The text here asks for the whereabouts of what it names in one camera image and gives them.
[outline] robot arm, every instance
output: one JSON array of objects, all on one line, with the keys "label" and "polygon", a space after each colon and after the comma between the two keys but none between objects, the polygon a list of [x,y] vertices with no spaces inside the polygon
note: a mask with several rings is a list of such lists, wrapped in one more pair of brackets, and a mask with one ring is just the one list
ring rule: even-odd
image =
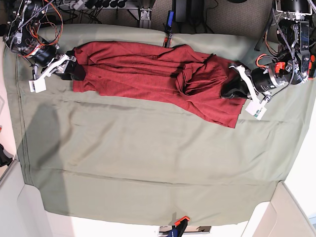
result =
[{"label": "robot arm", "polygon": [[[274,0],[263,37],[255,47],[260,51],[260,46],[265,41],[270,55],[260,55],[254,70],[245,69],[242,65],[233,65],[239,77],[222,87],[221,96],[250,99],[246,110],[261,119],[267,110],[265,105],[274,96],[290,85],[306,83],[309,77],[313,78],[309,44],[312,9],[314,8],[309,0]],[[276,18],[277,12],[283,17],[280,22]],[[280,42],[277,51],[271,49],[267,42],[268,30],[273,21],[276,23],[277,39]],[[263,58],[269,58],[272,62],[261,65],[260,60]],[[279,91],[272,94],[271,91],[276,88]],[[264,95],[262,100],[257,97],[259,94]]]},{"label": "robot arm", "polygon": [[[10,9],[9,16],[12,22],[4,41],[9,50],[28,60],[33,67],[33,78],[29,81],[31,92],[46,90],[45,77],[56,74],[63,80],[84,80],[85,71],[72,51],[58,52],[58,40],[62,33],[63,25],[59,31],[47,19],[46,12],[49,6],[54,8],[61,18],[58,9],[53,5],[54,0],[21,0],[15,1]],[[40,37],[37,32],[42,20],[56,27],[56,38],[48,42]],[[38,68],[43,68],[43,73],[38,74]]]}]

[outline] blue handle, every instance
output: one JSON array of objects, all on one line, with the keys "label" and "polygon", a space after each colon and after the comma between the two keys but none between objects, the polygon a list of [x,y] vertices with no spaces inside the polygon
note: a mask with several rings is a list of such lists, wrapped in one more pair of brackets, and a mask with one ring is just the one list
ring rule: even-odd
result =
[{"label": "blue handle", "polygon": [[169,26],[169,27],[171,27],[171,24],[172,24],[173,14],[174,14],[173,11],[168,12],[167,26]]},{"label": "blue handle", "polygon": [[178,237],[178,230],[177,229],[171,230],[167,237]]}]

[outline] black clamp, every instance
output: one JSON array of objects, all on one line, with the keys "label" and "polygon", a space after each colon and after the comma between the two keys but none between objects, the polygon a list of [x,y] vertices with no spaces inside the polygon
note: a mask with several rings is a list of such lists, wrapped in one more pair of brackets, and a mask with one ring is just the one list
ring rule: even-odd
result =
[{"label": "black clamp", "polygon": [[189,217],[184,216],[172,226],[172,230],[169,231],[167,237],[181,237],[186,230],[189,222]]}]

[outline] cable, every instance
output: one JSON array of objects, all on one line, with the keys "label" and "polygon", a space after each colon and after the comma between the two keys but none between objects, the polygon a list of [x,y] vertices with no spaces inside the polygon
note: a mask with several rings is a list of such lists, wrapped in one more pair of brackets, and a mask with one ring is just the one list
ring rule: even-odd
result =
[{"label": "cable", "polygon": [[278,22],[280,21],[280,19],[281,19],[282,15],[283,15],[283,12],[280,12],[278,15],[276,15],[276,17],[277,17],[277,21],[278,21]]},{"label": "cable", "polygon": [[13,46],[13,41],[14,41],[13,39],[14,39],[14,38],[16,37],[16,35],[18,34],[18,31],[19,31],[20,29],[22,29],[23,27],[25,27],[27,24],[29,24],[29,22],[32,21],[33,18],[37,17],[41,11],[43,11],[45,8],[47,8],[47,7],[48,7],[53,1],[55,1],[55,0],[50,0],[50,1],[45,0],[45,1],[47,2],[47,4],[46,4],[45,6],[43,6],[43,7],[41,7],[40,9],[38,9],[38,10],[34,13],[33,16],[31,16],[26,22],[24,22],[21,26],[19,26],[18,29],[15,31],[15,33],[14,33],[13,36],[12,36],[12,40],[11,40],[10,48],[9,48],[11,52],[15,52],[15,53],[16,53],[16,51],[13,51],[13,50],[12,50],[12,46]]},{"label": "cable", "polygon": [[265,34],[265,43],[266,43],[267,49],[271,55],[277,56],[277,52],[273,48],[270,47],[267,37],[268,37],[268,30],[266,31],[266,34]]},{"label": "cable", "polygon": [[262,43],[265,40],[265,33],[266,33],[266,31],[269,30],[271,24],[273,23],[273,16],[272,16],[272,9],[273,8],[275,8],[275,0],[272,1],[272,6],[271,6],[269,18],[267,20],[267,23],[265,25],[264,30],[262,31],[262,34],[260,35],[260,38],[258,39],[258,42],[257,42],[257,44],[256,44],[256,46],[254,48],[256,51],[260,51],[261,45],[262,45]]},{"label": "cable", "polygon": [[46,16],[46,18],[47,18],[48,23],[51,24],[53,27],[55,26],[55,35],[56,35],[56,38],[55,38],[55,40],[53,40],[52,42],[49,42],[49,43],[41,42],[41,40],[39,39],[39,36],[37,35],[37,31],[35,31],[35,29],[32,28],[31,25],[29,24],[29,25],[28,25],[28,26],[29,26],[29,29],[27,29],[27,30],[29,30],[30,34],[31,34],[34,38],[36,38],[36,40],[38,41],[39,45],[37,45],[36,47],[34,47],[34,49],[33,49],[29,54],[23,55],[24,58],[27,58],[27,57],[31,56],[38,48],[42,48],[42,46],[53,45],[53,44],[56,44],[56,43],[59,41],[59,38],[60,38],[60,36],[61,36],[61,34],[62,34],[62,31],[63,31],[63,18],[62,18],[62,15],[60,14],[60,12],[55,8],[55,6],[54,6],[52,3],[50,3],[50,5],[54,8],[54,10],[55,10],[56,13],[59,15],[60,20],[61,20],[61,27],[60,27],[60,29],[59,29],[59,32],[57,33],[57,28],[56,28],[55,24],[51,23],[51,22],[48,20],[46,13],[45,13],[45,16]]},{"label": "cable", "polygon": [[94,17],[94,15],[92,15],[91,13],[82,11],[82,14],[87,15],[90,19],[95,20],[98,24],[102,24],[102,22],[98,18]]},{"label": "cable", "polygon": [[58,5],[57,7],[60,8],[61,6],[70,6],[70,5],[74,5],[73,3],[66,3],[66,4],[61,4],[61,5]]},{"label": "cable", "polygon": [[284,36],[283,31],[281,30],[280,26],[278,25],[277,18],[276,18],[276,13],[275,13],[275,10],[274,10],[273,8],[272,8],[272,15],[273,15],[273,18],[274,18],[274,20],[275,20],[277,30],[279,31],[279,33],[280,33],[282,39],[284,40],[284,42],[285,42],[285,44],[286,44],[286,46],[287,46],[287,48],[288,48],[288,50],[289,50],[289,52],[290,52],[290,54],[291,54],[291,56],[292,56],[292,59],[294,60],[295,56],[294,56],[294,54],[293,54],[293,52],[292,52],[292,49],[291,49],[289,43],[287,42],[286,37]]},{"label": "cable", "polygon": [[77,14],[75,14],[74,12],[71,12],[71,11],[73,11],[73,9],[68,9],[68,10],[62,9],[61,6],[63,6],[63,4],[61,4],[61,3],[62,3],[62,1],[60,1],[59,5],[57,5],[57,0],[55,0],[55,4],[58,7],[58,9],[60,9],[64,13],[68,13],[70,16],[73,15],[73,17],[70,17],[69,19],[65,20],[64,22],[73,21],[74,19],[78,18]]},{"label": "cable", "polygon": [[314,13],[316,13],[316,6],[315,6],[315,4],[313,3],[313,1],[312,1],[312,0],[307,0],[307,1],[308,1],[309,5],[312,7]]},{"label": "cable", "polygon": [[95,18],[97,18],[97,16],[100,14],[100,12],[102,11],[103,7],[100,8],[100,10],[98,11],[98,13],[95,15]]},{"label": "cable", "polygon": [[282,89],[279,90],[277,93],[275,93],[274,95],[272,95],[272,98],[273,98],[273,97],[275,97],[277,94],[279,94],[281,91],[283,91],[284,89],[286,89],[288,86],[290,86],[291,83],[293,82],[294,74],[295,74],[295,62],[294,62],[295,56],[294,56],[294,54],[293,54],[293,52],[292,52],[292,49],[291,49],[289,43],[288,43],[287,40],[286,40],[286,37],[284,36],[284,33],[282,32],[280,26],[278,25],[277,18],[276,18],[276,13],[275,13],[274,8],[272,9],[272,14],[273,14],[273,18],[274,18],[275,23],[276,23],[277,30],[278,30],[279,33],[281,34],[281,37],[282,37],[282,39],[284,40],[284,42],[285,42],[285,44],[286,44],[286,46],[287,46],[287,48],[288,48],[288,50],[289,50],[289,52],[290,52],[290,54],[291,54],[291,57],[292,57],[292,59],[293,59],[293,69],[292,69],[291,80],[289,81],[289,83],[288,83],[284,88],[282,88]]},{"label": "cable", "polygon": [[93,21],[95,23],[95,13],[96,13],[96,9],[92,10],[91,12],[89,12],[90,20],[89,20],[88,23],[92,23]]},{"label": "cable", "polygon": [[71,19],[71,24],[74,22],[74,19],[76,19],[78,17],[78,15],[76,16],[76,17],[73,17],[72,19]]},{"label": "cable", "polygon": [[316,42],[312,43],[312,44],[310,45],[310,47],[313,47],[313,46],[314,46],[314,44],[316,44]]},{"label": "cable", "polygon": [[267,55],[267,54],[261,54],[258,58],[257,58],[257,60],[256,60],[256,65],[257,65],[257,67],[259,67],[259,68],[261,68],[261,69],[263,69],[263,70],[265,70],[266,68],[268,68],[268,66],[266,66],[266,65],[261,65],[261,64],[259,64],[259,61],[261,60],[261,59],[263,59],[264,57],[267,57],[267,58],[270,58],[270,59],[272,59],[272,60],[277,60],[277,58],[276,57],[273,57],[273,56],[269,56],[269,55]]},{"label": "cable", "polygon": [[271,98],[275,97],[277,94],[279,94],[281,91],[283,91],[284,89],[286,89],[289,85],[291,85],[291,83],[292,83],[292,81],[293,81],[293,79],[294,79],[294,74],[295,74],[295,70],[294,70],[294,68],[293,68],[293,70],[292,70],[292,77],[291,77],[290,82],[289,82],[285,87],[283,87],[281,90],[279,90],[277,93],[275,93],[274,95],[272,95]]},{"label": "cable", "polygon": [[82,22],[82,16],[83,16],[83,13],[82,13],[82,11],[80,11],[80,24],[81,24],[81,22]]}]

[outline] red cloth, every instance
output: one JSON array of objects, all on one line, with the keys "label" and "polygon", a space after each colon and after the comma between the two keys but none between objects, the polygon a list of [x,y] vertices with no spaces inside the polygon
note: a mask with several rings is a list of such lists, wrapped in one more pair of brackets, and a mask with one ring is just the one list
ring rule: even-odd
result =
[{"label": "red cloth", "polygon": [[236,73],[231,61],[194,52],[188,45],[163,48],[133,42],[90,42],[74,49],[86,71],[74,91],[173,103],[209,122],[235,127],[244,99],[222,99],[223,82]]}]

